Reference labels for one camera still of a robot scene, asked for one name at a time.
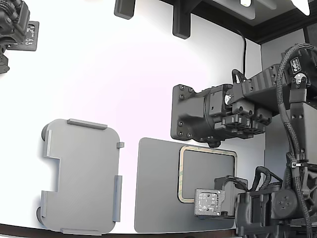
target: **white table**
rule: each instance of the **white table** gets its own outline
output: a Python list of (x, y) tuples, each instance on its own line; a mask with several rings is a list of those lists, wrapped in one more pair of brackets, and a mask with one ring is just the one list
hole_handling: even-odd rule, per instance
[[(170, 140), (172, 88), (196, 92), (231, 82), (242, 68), (243, 41), (197, 16), (192, 36), (174, 37), (172, 6), (137, 0), (127, 21), (115, 0), (27, 0), (40, 22), (36, 52), (7, 51), (11, 70), (0, 76), (0, 223), (43, 228), (35, 216), (41, 190), (54, 191), (57, 163), (42, 158), (42, 128), (54, 119), (81, 119), (115, 129), (123, 175), (121, 222), (113, 233), (135, 233), (138, 143)], [(262, 70), (260, 46), (248, 41), (247, 76)], [(233, 139), (238, 176), (252, 180), (264, 163), (264, 136)]]

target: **braided cable sleeve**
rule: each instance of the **braided cable sleeve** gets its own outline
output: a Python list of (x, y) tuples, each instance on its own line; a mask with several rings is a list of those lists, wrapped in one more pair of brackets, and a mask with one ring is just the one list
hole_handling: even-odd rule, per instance
[(294, 150), (295, 150), (295, 155), (300, 154), (300, 147), (299, 147), (299, 142), (298, 138), (296, 136), (296, 133), (290, 123), (290, 119), (287, 115), (286, 108), (283, 102), (283, 87), (282, 87), (282, 77), (283, 73), (285, 70), (286, 65), (288, 64), (289, 60), (291, 57), (299, 50), (301, 49), (307, 49), (307, 50), (312, 50), (316, 51), (316, 47), (310, 44), (299, 44), (294, 47), (292, 47), (283, 57), (282, 62), (280, 64), (280, 68), (277, 73), (277, 81), (276, 81), (276, 95), (277, 95), (277, 104), (280, 112), (280, 116), (282, 119), (282, 122), (285, 126), (286, 131), (290, 134), (291, 139), (292, 139), (292, 144), (294, 145)]
[[(292, 155), (289, 152), (286, 153), (286, 157), (290, 162), (296, 161), (296, 158), (294, 157), (294, 155)], [(313, 237), (312, 223), (311, 223), (311, 218), (309, 216), (308, 208), (307, 208), (305, 200), (304, 200), (300, 177), (293, 176), (293, 181), (294, 181), (294, 185), (295, 185), (295, 193), (296, 193), (297, 199), (300, 203), (300, 206), (302, 208), (304, 219), (305, 219), (307, 238), (312, 238)]]

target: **black shelf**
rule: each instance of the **black shelf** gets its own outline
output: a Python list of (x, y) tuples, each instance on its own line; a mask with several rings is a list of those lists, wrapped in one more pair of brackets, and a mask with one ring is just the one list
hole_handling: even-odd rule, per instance
[[(317, 1), (310, 2), (311, 14), (305, 16), (298, 9), (293, 9), (271, 18), (256, 26), (208, 4), (203, 0), (160, 0), (174, 6), (173, 34), (182, 39), (190, 37), (190, 14), (213, 22), (232, 32), (239, 30), (247, 39), (263, 44), (280, 36), (306, 28), (317, 23)], [(130, 19), (133, 17), (135, 0), (116, 0), (114, 14)]]

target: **wire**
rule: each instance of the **wire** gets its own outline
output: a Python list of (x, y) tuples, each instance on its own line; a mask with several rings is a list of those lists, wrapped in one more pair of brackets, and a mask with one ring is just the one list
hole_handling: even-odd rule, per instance
[(243, 34), (241, 33), (241, 31), (239, 31), (238, 29), (236, 29), (236, 31), (240, 34), (240, 36), (243, 39), (244, 42), (244, 49), (243, 49), (243, 76), (246, 75), (246, 53), (247, 53), (247, 40), (246, 38), (243, 36)]
[(239, 70), (237, 70), (237, 69), (234, 69), (234, 70), (231, 72), (231, 74), (232, 74), (232, 82), (233, 82), (233, 83), (238, 83), (238, 82), (237, 82), (237, 77), (238, 77), (240, 83), (242, 83), (242, 82), (244, 82), (244, 81), (247, 80), (246, 77), (245, 77)]
[[(289, 162), (297, 162), (298, 160), (300, 160), (301, 151), (300, 151), (298, 138), (296, 136), (294, 128), (292, 127), (292, 124), (290, 122), (290, 119), (288, 117), (288, 114), (286, 112), (286, 108), (283, 102), (282, 77), (283, 77), (285, 67), (288, 64), (289, 60), (293, 57), (293, 55), (297, 51), (301, 49), (317, 52), (317, 48), (310, 44), (298, 44), (292, 47), (283, 57), (280, 64), (280, 68), (278, 70), (278, 74), (277, 74), (277, 85), (276, 85), (277, 104), (278, 104), (278, 110), (281, 116), (281, 120), (284, 124), (285, 130), (289, 139), (289, 143), (290, 143), (290, 152), (286, 154), (286, 157)], [(305, 200), (304, 200), (304, 196), (302, 192), (299, 168), (292, 169), (291, 173), (293, 176), (293, 182), (295, 184), (295, 192), (297, 195), (297, 199), (299, 200), (301, 209), (303, 211), (304, 219), (305, 219), (307, 238), (312, 238), (313, 237), (312, 224), (311, 224), (308, 208), (305, 204)]]
[(245, 190), (246, 192), (249, 192), (249, 189), (247, 188), (246, 184), (236, 177), (227, 178), (225, 181), (223, 181), (222, 190), (224, 190), (224, 187), (230, 181), (241, 185), (243, 187), (243, 190)]

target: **label sticker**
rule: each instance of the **label sticker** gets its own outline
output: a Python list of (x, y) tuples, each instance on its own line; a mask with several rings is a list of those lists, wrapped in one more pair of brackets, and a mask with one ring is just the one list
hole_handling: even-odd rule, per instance
[(299, 71), (302, 70), (301, 65), (299, 64), (299, 59), (297, 57), (291, 60), (291, 66), (292, 66), (293, 74), (298, 73)]

